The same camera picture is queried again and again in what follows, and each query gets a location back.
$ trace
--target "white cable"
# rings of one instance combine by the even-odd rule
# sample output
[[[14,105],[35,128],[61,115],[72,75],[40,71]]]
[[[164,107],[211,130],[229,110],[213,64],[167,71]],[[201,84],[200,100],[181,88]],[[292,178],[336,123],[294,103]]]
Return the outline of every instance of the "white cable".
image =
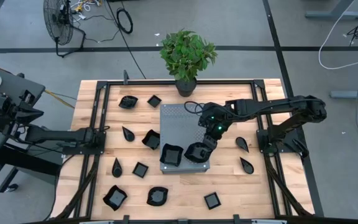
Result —
[[[345,14],[345,12],[352,6],[352,4],[354,3],[354,1],[347,7],[347,9],[345,9],[345,11],[343,11],[342,15],[339,16],[338,20],[335,22],[335,24],[333,25],[333,28],[331,28],[331,31],[329,31],[328,33],[328,36],[326,38],[326,40],[324,41],[324,43],[322,44],[322,46],[320,47],[320,49],[318,50],[318,62],[320,63],[320,65],[325,68],[325,69],[328,69],[328,70],[335,70],[335,69],[340,69],[340,68],[346,68],[346,67],[349,67],[349,66],[352,66],[352,65],[357,65],[358,62],[354,62],[354,63],[351,63],[349,65],[343,65],[343,66],[340,66],[340,67],[333,67],[333,68],[330,68],[330,67],[327,67],[327,66],[324,66],[323,63],[321,63],[321,49],[324,47],[324,45],[326,44],[327,40],[329,39],[329,36],[331,35],[331,33],[333,32],[336,24],[341,20],[342,16]]]

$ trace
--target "black metal frame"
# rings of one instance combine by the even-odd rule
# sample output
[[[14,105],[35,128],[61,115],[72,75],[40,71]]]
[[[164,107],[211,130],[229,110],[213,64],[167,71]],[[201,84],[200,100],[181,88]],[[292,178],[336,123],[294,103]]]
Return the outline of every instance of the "black metal frame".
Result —
[[[94,127],[95,125],[95,121],[96,121],[96,116],[97,116],[97,110],[98,110],[98,104],[99,104],[99,99],[100,99],[100,94],[101,94],[101,90],[103,88],[105,88],[105,92],[104,92],[104,99],[103,99],[103,108],[102,108],[102,114],[101,114],[101,119],[100,119],[100,125],[99,128],[103,129],[104,125],[105,125],[105,121],[106,121],[106,110],[108,107],[108,99],[109,99],[109,92],[110,92],[110,88],[112,86],[116,86],[116,85],[174,85],[175,81],[174,80],[126,80],[126,81],[98,81],[96,84],[96,94],[94,97],[94,103],[93,103],[93,109],[92,109],[92,115],[91,115],[91,122],[90,122],[90,126]],[[228,84],[238,84],[238,85],[250,85],[251,88],[251,92],[252,92],[252,97],[254,100],[258,100],[258,96],[257,96],[257,88],[260,88],[260,94],[262,95],[262,101],[267,101],[267,94],[266,94],[266,90],[265,90],[265,84],[264,84],[264,80],[198,80],[198,84],[199,85],[228,85]],[[268,126],[273,125],[272,122],[272,118],[270,115],[266,116],[267,118],[267,123]],[[263,122],[262,122],[262,117],[258,116],[257,117],[257,122],[258,122],[258,130],[263,130],[264,126],[263,126]],[[272,163],[270,161],[269,155],[266,153],[263,153],[264,155],[264,159],[265,159],[265,164],[266,164],[266,169],[269,170],[269,167],[272,167]],[[89,156],[85,155],[84,156],[84,161],[83,161],[83,165],[82,165],[82,169],[81,169],[81,175],[80,175],[80,183],[79,183],[79,190],[81,188],[86,188],[87,187],[87,181],[85,181],[86,178],[86,172],[88,169],[88,163],[89,163]],[[281,215],[280,213],[280,209],[278,206],[278,199],[277,199],[277,193],[276,193],[276,189],[275,189],[275,182],[276,181],[280,181],[280,183],[278,183],[278,186],[280,188],[284,188],[284,190],[288,191],[289,190],[285,187],[285,179],[284,179],[284,174],[283,174],[283,168],[282,168],[282,163],[280,160],[280,154],[276,153],[276,155],[274,156],[275,159],[275,163],[276,163],[276,170],[277,170],[277,176],[275,178],[272,177],[272,175],[270,175],[269,172],[268,173],[268,184],[269,184],[269,189],[270,189],[270,194],[271,194],[271,198],[272,198],[272,207],[273,207],[273,213],[275,215],[275,217],[279,217]],[[96,173],[97,173],[97,166],[99,165],[99,160],[100,160],[100,156],[96,155],[94,157],[94,161],[93,161],[93,166],[92,166],[92,171],[94,166],[96,166]],[[89,195],[88,195],[88,203],[87,203],[87,207],[86,207],[86,215],[83,218],[91,218],[91,214],[92,214],[92,207],[93,207],[93,199],[94,199],[94,191],[95,191],[95,187],[96,187],[96,178],[97,175],[94,175],[90,181],[90,188],[89,188]],[[291,216],[291,205],[290,205],[290,201],[292,200],[292,202],[294,201],[294,197],[292,196],[292,194],[289,192],[290,196],[289,198],[287,198],[284,194],[284,191],[282,191],[283,193],[283,199],[284,199],[284,205],[285,205],[285,214],[288,216]],[[80,218],[80,210],[81,210],[81,196],[76,198],[76,206],[75,206],[75,210],[74,210],[74,216],[73,218]],[[233,220],[197,220],[197,222],[199,223],[210,223],[210,222],[219,222],[219,223],[234,223],[234,221],[240,221],[240,223],[242,222],[247,222],[249,223],[250,220],[249,219],[239,219],[239,218],[234,218]],[[131,223],[166,223],[168,220],[136,220],[136,221],[131,221]],[[178,222],[178,220],[169,220],[169,222]]]

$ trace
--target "concrete floor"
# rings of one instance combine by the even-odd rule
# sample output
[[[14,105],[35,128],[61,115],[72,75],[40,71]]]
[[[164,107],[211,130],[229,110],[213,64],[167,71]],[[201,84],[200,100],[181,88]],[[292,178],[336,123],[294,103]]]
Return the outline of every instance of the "concrete floor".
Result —
[[[304,17],[306,10],[332,8],[337,1],[269,1],[281,46],[320,46],[332,21]],[[262,1],[141,0],[124,3],[134,21],[128,44],[156,46],[167,32],[186,28],[197,31],[216,45],[273,46]],[[113,10],[119,2],[112,3]],[[358,1],[351,10],[358,10]],[[0,48],[53,48],[42,14],[42,1],[5,0],[0,10]],[[86,16],[104,14],[105,8],[92,8]],[[358,22],[340,22],[328,46],[348,45],[344,37]],[[111,21],[95,18],[81,22],[89,38],[110,38],[117,28]],[[75,47],[74,35],[66,47]],[[114,41],[85,47],[123,47],[118,34]],[[200,78],[281,78],[275,52],[219,51],[216,65],[200,73]],[[326,217],[358,218],[358,132],[354,122],[353,100],[334,100],[331,90],[357,90],[358,65],[341,70],[325,70],[317,52],[284,52],[288,74],[296,95],[314,95],[327,104],[328,118],[320,124],[304,126],[306,142]],[[168,78],[158,52],[134,52],[147,78]],[[323,52],[323,63],[340,66],[358,61],[358,52]],[[130,78],[141,78],[128,52],[77,53],[61,59],[54,53],[0,54],[0,67],[41,83],[51,91],[76,96],[81,80],[121,79],[126,69]],[[70,128],[73,110],[44,95],[36,108],[45,115],[35,123],[50,129]],[[60,156],[48,155],[61,162]],[[0,173],[0,183],[9,171]],[[20,172],[14,179],[20,189],[0,194],[0,223],[34,222],[45,218],[53,200],[53,185]]]

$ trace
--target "black teardrop shape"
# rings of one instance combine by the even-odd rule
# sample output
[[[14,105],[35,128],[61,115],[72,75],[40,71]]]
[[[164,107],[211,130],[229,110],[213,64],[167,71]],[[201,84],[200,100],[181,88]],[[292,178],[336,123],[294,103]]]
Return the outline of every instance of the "black teardrop shape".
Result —
[[[248,145],[247,145],[247,142],[244,138],[242,137],[237,137],[236,138],[236,144],[243,150],[249,152],[248,150]]]
[[[168,189],[165,187],[153,187],[149,191],[149,196],[147,197],[147,204],[151,206],[161,206],[165,204],[168,197]]]
[[[254,166],[250,162],[246,161],[245,159],[243,159],[241,157],[240,157],[240,160],[241,160],[242,168],[244,169],[244,171],[247,174],[253,174]]]
[[[124,133],[124,137],[127,141],[135,140],[135,134],[132,131],[122,127],[122,132]]]
[[[117,158],[114,161],[114,165],[112,165],[111,173],[114,177],[120,177],[122,174],[122,168]]]

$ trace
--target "green leaves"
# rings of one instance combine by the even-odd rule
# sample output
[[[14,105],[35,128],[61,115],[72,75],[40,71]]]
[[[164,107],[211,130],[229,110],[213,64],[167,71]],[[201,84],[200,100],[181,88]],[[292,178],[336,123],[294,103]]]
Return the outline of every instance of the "green leaves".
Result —
[[[192,80],[197,76],[197,71],[207,68],[209,61],[215,64],[218,56],[214,44],[195,35],[193,31],[182,29],[167,34],[162,44],[161,58],[165,60],[169,74],[176,80]]]

